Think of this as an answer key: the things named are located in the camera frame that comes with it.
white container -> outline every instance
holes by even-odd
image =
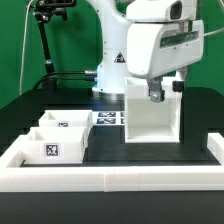
[[[79,128],[31,128],[21,141],[25,164],[82,163],[87,130]]]
[[[162,82],[165,101],[153,103],[146,80],[125,80],[125,141],[179,142],[181,93],[172,91],[173,77]]]
[[[46,110],[39,119],[40,127],[86,127],[89,134],[92,126],[91,110]]]

black tabletop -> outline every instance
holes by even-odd
[[[124,102],[87,89],[28,91],[0,110],[0,152],[46,109],[123,111]],[[206,144],[208,132],[223,134],[223,112],[216,91],[186,88],[180,144],[125,144],[123,126],[94,127],[82,166],[218,165]],[[223,209],[222,191],[0,194],[0,223],[223,223]]]

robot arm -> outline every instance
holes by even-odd
[[[147,80],[153,102],[164,100],[163,75],[176,70],[184,79],[187,66],[202,58],[204,29],[201,20],[194,21],[196,5],[197,0],[136,0],[127,8],[127,18],[136,22],[128,31],[128,70]]]

green wall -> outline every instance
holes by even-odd
[[[224,26],[224,14],[216,0],[200,0],[200,15],[205,32]],[[26,0],[1,0],[0,23],[0,107],[19,95],[22,41]],[[69,20],[53,17],[46,25],[51,55],[56,70],[95,69],[102,58],[99,20],[85,0],[68,9]],[[187,86],[209,87],[224,94],[224,33],[205,40],[202,61],[191,66]],[[45,74],[44,57],[37,23],[29,15],[23,91],[32,88]],[[59,82],[59,87],[91,87],[88,82]]]

white box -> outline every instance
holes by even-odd
[[[46,110],[39,119],[40,127],[86,127],[88,134],[93,126],[91,110]]]
[[[25,164],[82,163],[87,130],[79,128],[31,128],[20,142]]]
[[[153,103],[146,80],[125,80],[125,141],[179,142],[181,93],[172,91],[173,77],[162,82],[165,101]]]

